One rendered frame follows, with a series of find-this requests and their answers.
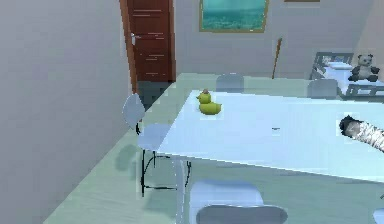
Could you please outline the pale blue chair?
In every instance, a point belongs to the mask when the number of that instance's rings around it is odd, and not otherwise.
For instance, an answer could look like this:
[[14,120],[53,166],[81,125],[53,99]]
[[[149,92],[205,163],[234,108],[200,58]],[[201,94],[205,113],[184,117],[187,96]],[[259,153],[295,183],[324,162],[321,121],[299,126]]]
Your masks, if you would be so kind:
[[139,123],[145,116],[145,107],[137,93],[129,95],[122,107],[122,115],[125,123],[130,129],[134,129],[137,136],[137,145],[142,149],[141,159],[141,194],[145,195],[146,189],[156,190],[176,190],[176,187],[167,186],[148,186],[145,184],[145,175],[148,167],[153,165],[156,167],[158,158],[170,159],[170,156],[158,155],[157,151],[163,139],[170,129],[169,124],[154,123],[149,124],[144,128],[139,127]]
[[249,182],[202,180],[190,190],[189,224],[285,224],[287,220],[287,211],[265,204]]
[[242,93],[244,91],[244,77],[236,73],[220,75],[216,79],[216,91]]
[[312,80],[307,87],[307,96],[313,99],[335,99],[338,94],[338,82],[334,79]]

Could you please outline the black white panda toy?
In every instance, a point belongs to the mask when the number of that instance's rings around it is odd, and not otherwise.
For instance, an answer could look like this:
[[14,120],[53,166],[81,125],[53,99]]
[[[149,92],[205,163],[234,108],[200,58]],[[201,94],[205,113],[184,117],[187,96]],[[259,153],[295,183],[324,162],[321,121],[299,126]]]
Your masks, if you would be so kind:
[[351,75],[348,77],[349,81],[357,82],[359,80],[368,80],[369,82],[376,82],[378,80],[378,74],[380,69],[372,65],[373,55],[360,54],[358,56],[358,65],[351,71]]

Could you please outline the pale blue dining table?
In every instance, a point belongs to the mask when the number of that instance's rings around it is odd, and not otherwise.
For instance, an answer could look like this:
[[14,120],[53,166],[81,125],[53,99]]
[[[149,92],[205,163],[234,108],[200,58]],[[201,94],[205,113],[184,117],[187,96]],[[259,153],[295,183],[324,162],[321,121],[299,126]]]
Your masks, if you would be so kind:
[[214,92],[222,111],[204,115],[197,95],[188,96],[160,153],[384,183],[384,154],[338,130],[347,115],[384,125],[384,104]]

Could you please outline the framed teal sea picture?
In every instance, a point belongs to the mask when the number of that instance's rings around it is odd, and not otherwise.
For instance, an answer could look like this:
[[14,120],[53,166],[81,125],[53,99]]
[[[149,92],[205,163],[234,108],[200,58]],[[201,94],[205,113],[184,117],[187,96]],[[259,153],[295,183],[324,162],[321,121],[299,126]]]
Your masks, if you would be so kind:
[[200,0],[199,31],[263,33],[269,0]]

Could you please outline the brown wooden room door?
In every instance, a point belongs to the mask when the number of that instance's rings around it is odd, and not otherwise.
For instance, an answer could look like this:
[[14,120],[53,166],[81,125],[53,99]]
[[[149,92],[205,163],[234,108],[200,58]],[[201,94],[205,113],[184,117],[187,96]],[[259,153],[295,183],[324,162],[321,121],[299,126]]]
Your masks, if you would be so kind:
[[[138,81],[175,82],[174,0],[119,0],[132,91]],[[131,33],[141,36],[136,45]]]

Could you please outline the brown wooden stick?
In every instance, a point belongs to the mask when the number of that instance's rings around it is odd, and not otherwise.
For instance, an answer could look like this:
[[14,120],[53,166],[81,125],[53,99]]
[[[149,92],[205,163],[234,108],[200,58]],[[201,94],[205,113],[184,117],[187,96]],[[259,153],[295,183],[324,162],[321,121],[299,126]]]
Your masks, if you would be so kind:
[[274,58],[274,65],[273,65],[273,71],[272,71],[271,79],[275,78],[275,72],[276,72],[276,67],[277,67],[277,62],[278,62],[278,58],[279,58],[279,54],[280,54],[281,45],[282,45],[282,37],[280,37],[278,39],[278,41],[277,41],[275,58]]

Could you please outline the yellow rubber duck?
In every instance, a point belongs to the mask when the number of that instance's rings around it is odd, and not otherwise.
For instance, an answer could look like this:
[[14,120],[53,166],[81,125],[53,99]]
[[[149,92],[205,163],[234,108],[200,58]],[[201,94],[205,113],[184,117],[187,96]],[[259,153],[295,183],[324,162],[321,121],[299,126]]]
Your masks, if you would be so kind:
[[221,104],[212,101],[211,94],[207,89],[204,89],[196,99],[199,101],[199,110],[202,114],[217,115],[221,112]]

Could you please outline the white pillow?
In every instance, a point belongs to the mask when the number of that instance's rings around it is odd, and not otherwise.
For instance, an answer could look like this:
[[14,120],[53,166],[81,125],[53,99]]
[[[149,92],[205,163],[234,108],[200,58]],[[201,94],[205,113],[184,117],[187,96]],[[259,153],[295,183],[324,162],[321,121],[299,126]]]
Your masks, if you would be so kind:
[[328,62],[328,67],[334,70],[352,70],[353,66],[344,62]]

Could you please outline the white wrapped bundle black tip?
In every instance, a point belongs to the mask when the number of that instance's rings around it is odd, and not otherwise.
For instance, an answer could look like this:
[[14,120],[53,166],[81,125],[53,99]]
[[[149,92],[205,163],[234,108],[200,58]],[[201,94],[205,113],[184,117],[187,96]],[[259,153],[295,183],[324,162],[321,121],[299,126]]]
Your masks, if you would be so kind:
[[343,136],[368,144],[384,153],[384,129],[347,115],[339,122]]

